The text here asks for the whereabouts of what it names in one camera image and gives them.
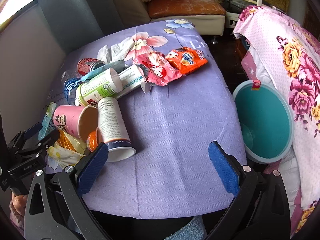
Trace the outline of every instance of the person's hand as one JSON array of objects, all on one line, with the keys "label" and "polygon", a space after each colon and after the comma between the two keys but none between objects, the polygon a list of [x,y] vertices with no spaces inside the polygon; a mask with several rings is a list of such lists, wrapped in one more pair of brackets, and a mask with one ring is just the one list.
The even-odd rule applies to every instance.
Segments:
[{"label": "person's hand", "polygon": [[28,195],[15,196],[12,193],[12,204],[15,210],[23,217],[24,217],[24,212],[26,211],[27,198],[28,198]]},{"label": "person's hand", "polygon": [[19,228],[23,229],[24,213],[26,211],[28,195],[15,196],[12,193],[12,200],[10,201],[10,219]]}]

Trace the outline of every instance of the plastic bag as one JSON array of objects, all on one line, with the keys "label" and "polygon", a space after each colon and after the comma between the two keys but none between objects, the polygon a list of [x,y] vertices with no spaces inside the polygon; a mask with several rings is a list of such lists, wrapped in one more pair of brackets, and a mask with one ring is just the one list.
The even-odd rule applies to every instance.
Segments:
[{"label": "plastic bag", "polygon": [[78,161],[85,156],[81,153],[65,149],[57,142],[55,142],[53,146],[49,147],[47,152],[49,156],[55,159],[63,169],[69,165],[75,166]]}]

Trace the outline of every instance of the floral blanket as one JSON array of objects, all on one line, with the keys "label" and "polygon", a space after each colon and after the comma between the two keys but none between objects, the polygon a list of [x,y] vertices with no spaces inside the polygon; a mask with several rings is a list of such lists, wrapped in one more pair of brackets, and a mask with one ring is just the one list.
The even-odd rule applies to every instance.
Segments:
[{"label": "floral blanket", "polygon": [[[132,47],[125,46],[130,40]],[[246,164],[241,128],[236,105],[208,45],[188,21],[140,25],[73,51],[53,79],[46,103],[67,104],[61,85],[63,72],[76,71],[79,60],[96,58],[99,51],[101,56],[116,44],[128,51],[122,54],[128,66],[144,53],[167,55],[181,47],[203,51],[208,63],[169,85],[152,87],[147,94],[136,89],[119,99],[137,154],[105,164],[90,192],[83,195],[88,208],[122,217],[162,219],[228,207],[233,195],[212,165],[208,147],[216,140],[241,165]],[[61,171],[58,169],[47,167],[46,173]]]},{"label": "floral blanket", "polygon": [[258,6],[242,12],[234,34],[247,38],[292,108],[301,207],[308,210],[320,198],[320,43],[290,17]]}]

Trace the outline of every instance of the beige sofa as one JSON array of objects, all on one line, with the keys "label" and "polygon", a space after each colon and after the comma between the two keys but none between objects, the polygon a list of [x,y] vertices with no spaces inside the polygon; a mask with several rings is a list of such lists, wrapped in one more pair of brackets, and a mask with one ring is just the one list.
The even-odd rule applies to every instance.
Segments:
[{"label": "beige sofa", "polygon": [[113,1],[126,28],[168,19],[186,19],[201,35],[223,34],[225,10],[214,0]]}]

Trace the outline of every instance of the red can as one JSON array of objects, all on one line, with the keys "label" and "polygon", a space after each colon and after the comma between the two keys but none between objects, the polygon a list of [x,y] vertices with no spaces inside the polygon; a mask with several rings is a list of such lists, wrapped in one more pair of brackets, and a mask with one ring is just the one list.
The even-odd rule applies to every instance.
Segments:
[{"label": "red can", "polygon": [[84,76],[88,74],[90,71],[102,67],[105,64],[106,63],[102,60],[98,60],[95,58],[84,58],[81,59],[78,63],[78,72],[80,75]]}]

